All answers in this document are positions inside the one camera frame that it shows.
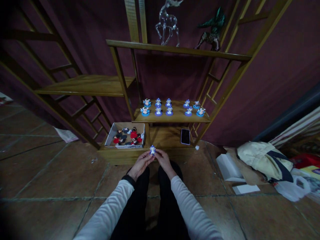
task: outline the white plastic bag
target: white plastic bag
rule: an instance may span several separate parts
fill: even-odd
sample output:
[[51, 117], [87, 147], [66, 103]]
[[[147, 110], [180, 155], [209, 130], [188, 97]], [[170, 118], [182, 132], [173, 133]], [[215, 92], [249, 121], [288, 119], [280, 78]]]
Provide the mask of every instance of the white plastic bag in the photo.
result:
[[[311, 192], [310, 185], [306, 179], [301, 176], [293, 175], [293, 183], [282, 181], [274, 183], [274, 187], [278, 193], [284, 196], [286, 199], [291, 202], [297, 202], [300, 198], [303, 198], [305, 195]], [[302, 183], [302, 187], [297, 185], [297, 182]]]

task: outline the open box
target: open box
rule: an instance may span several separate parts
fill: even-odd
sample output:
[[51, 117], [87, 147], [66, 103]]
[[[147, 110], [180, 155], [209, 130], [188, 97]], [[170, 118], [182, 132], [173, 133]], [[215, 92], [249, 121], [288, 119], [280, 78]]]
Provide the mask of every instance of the open box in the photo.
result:
[[[113, 142], [113, 137], [118, 133], [118, 130], [122, 130], [123, 128], [129, 128], [132, 129], [133, 127], [137, 128], [137, 133], [140, 133], [141, 135], [145, 134], [145, 128], [144, 128], [144, 123], [131, 123], [131, 122], [118, 122], [118, 123], [113, 123], [112, 127], [110, 129], [109, 135], [107, 137], [107, 140], [105, 142], [105, 146], [107, 148], [120, 148], [120, 149], [126, 149], [126, 148], [143, 148], [144, 143], [145, 143], [145, 137], [142, 139], [142, 142], [138, 143], [137, 145], [124, 145], [124, 143], [122, 145], [118, 145], [116, 146]], [[130, 142], [131, 141], [131, 137], [130, 134], [126, 134], [127, 135], [127, 139], [125, 141], [125, 143]]]

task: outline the smartphone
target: smartphone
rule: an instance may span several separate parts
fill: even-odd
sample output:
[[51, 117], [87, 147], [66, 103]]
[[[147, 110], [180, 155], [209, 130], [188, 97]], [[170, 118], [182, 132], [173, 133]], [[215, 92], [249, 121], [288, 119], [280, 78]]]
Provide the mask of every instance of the smartphone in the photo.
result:
[[181, 143], [190, 145], [190, 131], [189, 129], [181, 129]]

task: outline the black strap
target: black strap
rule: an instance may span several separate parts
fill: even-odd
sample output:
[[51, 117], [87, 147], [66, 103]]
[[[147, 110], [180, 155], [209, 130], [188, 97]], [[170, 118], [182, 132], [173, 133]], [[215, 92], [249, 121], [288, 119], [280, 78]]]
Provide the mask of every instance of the black strap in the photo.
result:
[[124, 175], [121, 180], [127, 180], [132, 186], [134, 189], [136, 189], [136, 181], [133, 180], [132, 177], [130, 177], [129, 175]]

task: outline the white long sleeve shirt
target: white long sleeve shirt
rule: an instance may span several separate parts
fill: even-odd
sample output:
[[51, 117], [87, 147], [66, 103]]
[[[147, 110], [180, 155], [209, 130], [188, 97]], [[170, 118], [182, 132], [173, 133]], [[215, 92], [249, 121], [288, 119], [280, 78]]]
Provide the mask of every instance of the white long sleeve shirt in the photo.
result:
[[[208, 218], [201, 205], [179, 176], [172, 178], [171, 190], [177, 200], [191, 240], [222, 239], [217, 227]], [[133, 186], [127, 180], [121, 180], [116, 189], [81, 229], [74, 240], [110, 239], [133, 191]]]

